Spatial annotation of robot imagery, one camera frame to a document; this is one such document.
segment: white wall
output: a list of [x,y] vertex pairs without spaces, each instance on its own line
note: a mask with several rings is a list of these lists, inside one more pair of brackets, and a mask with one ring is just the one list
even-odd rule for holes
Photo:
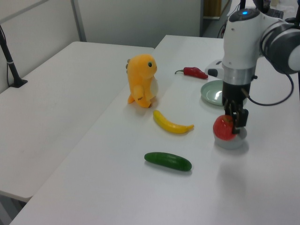
[[156,47],[167,34],[200,36],[203,0],[74,1],[88,42]]
[[[1,26],[20,77],[79,41],[71,0],[48,0]],[[6,59],[0,50],[0,93],[6,88]]]

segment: red chili pepper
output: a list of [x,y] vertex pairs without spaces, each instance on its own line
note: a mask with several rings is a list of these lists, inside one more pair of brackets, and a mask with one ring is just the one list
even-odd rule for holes
[[193,76],[201,79],[207,79],[208,75],[206,75],[203,71],[198,69],[197,67],[184,67],[182,70],[177,70],[177,72],[183,72],[184,75]]

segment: floor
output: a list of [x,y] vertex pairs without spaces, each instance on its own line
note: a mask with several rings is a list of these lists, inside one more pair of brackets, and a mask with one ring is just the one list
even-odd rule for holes
[[221,29],[222,25],[227,20],[228,12],[230,10],[231,1],[228,3],[226,8],[224,9],[222,15],[220,16],[220,19],[218,20],[203,20],[203,37],[204,38],[217,38],[218,32]]

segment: pepper stem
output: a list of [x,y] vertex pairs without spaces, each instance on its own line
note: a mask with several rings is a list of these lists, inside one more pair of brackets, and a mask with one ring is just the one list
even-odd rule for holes
[[176,74],[177,72],[183,72],[183,69],[181,69],[181,70],[177,70],[177,71],[175,72],[175,74]]

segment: red apple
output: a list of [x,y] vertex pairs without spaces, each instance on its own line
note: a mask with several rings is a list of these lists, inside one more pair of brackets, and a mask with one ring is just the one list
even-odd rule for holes
[[233,118],[230,115],[219,116],[212,129],[214,134],[224,141],[229,141],[236,137],[236,135],[232,134]]

